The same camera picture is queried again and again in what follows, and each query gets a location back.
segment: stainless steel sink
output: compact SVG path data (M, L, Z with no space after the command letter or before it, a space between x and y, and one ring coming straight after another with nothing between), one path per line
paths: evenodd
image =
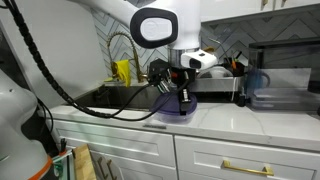
M77 98L76 102L87 107L119 109L140 88L140 86L129 88L123 86L102 86L93 92ZM157 88L148 87L140 92L129 103L126 109L149 110L159 95L160 93Z

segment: white wall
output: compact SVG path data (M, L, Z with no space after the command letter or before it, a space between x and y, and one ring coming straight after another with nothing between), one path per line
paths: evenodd
M97 87L107 77L89 9L65 0L16 0L48 68L73 97ZM35 65L8 10L0 25L29 86L48 106L64 101Z

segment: white countertop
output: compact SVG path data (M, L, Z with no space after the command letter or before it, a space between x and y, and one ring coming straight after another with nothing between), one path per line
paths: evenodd
M112 113L116 110L93 108ZM234 104L199 103L192 121L185 125L165 124L154 118L123 122L86 115L70 106L52 108L54 119L124 127L144 131L239 141L286 148L320 151L320 120L307 114L253 112ZM148 114L123 111L120 116L139 118ZM144 127L154 125L160 128Z

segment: black cable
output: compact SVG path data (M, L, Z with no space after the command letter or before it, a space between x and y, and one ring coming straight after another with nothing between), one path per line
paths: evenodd
M44 106L42 106L40 103L38 103L41 108L42 108L42 111L43 111L43 124L42 124L42 127L41 127L41 130L40 130L40 137L43 136L43 131L44 131L44 128L46 127L46 119L47 119L47 114L46 114L46 109L44 108Z
M53 126L54 126L54 121L53 121L53 116L49 110L49 108L41 101L41 99L38 98L38 103L40 104L40 106L42 107L42 110L43 110L43 114L44 114L44 120L46 121L47 119L47 114L46 114L46 110L48 111L49 113L49 116L50 116L50 120L51 120L51 127L50 127L50 134L52 133L53 131Z
M143 91L144 89L146 89L147 87L150 87L150 86L151 86L151 84L146 84L146 85L142 86L140 89L138 89L138 91L136 91L131 96L131 98L127 101L127 103L124 104L117 112L113 113L112 116L116 116L116 115L120 114L141 91Z
M9 9L7 6L2 6L2 5L0 5L0 8L1 9Z
M94 110L91 110L85 106L81 106L78 103L75 102L75 100L69 96L69 94L67 94L64 89L58 84L58 82L54 79L54 77L52 76L52 74L50 73L49 69L47 68L47 66L45 65L40 52L38 51L37 45L34 43L32 35L29 32L29 28L27 27L24 18L22 16L22 14L20 13L16 3L14 0L11 0L11 3L9 2L9 0L3 0L5 2L5 4L7 5L7 7L10 9L11 14L14 17L14 21L17 24L17 26L19 27L19 31L21 33L21 35L24 38L24 41L26 43L26 45L29 48L29 51L31 53L31 55L33 56L34 61L36 62L38 68L40 69L41 73L43 74L43 76L46 78L46 80L48 81L48 83L52 86L52 88L66 101L68 102L70 105L72 105L74 108L78 109L81 112L84 112L86 114L89 114L91 116L95 116L95 117L99 117L99 118L114 118L117 120L122 120L122 121L128 121L128 122L134 122L134 121L142 121L150 116L152 116L156 111L158 111L162 106L165 105L166 102L169 101L169 99L172 97L169 96L167 98L167 100L161 105L159 106L159 108L156 109L155 112L150 113L149 115L143 117L143 118L138 118L138 119L127 119L127 118L122 118L122 117L116 117L115 115L109 114L109 113L103 113L103 112L97 112ZM186 81L184 86L181 86L181 88L178 89L178 91L176 93L178 93L179 91L181 91L183 88L185 88L188 84L189 80Z

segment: backsplash tile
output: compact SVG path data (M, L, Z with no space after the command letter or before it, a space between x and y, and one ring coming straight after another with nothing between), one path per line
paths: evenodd
M144 6L154 0L129 0L137 7ZM111 76L110 60L105 43L108 35L115 31L129 30L112 17L92 9L97 34L100 41L100 47L103 52L104 61ZM213 46L223 59L224 53L221 46L210 41L207 37L216 39L223 44L223 47L230 55L233 51L240 50L243 52L239 58L247 61L249 58L248 46L250 43L298 39L320 36L320 12L306 11L287 15L277 15L255 18L250 16L246 20L228 22L204 23L201 29L201 46ZM140 66L143 72L146 72L147 66L156 58L167 60L168 52L166 47L157 49L144 49L137 45ZM114 60L131 59L132 48L129 41L124 37L115 37L111 43L111 55ZM134 62L131 62L131 76L136 78Z

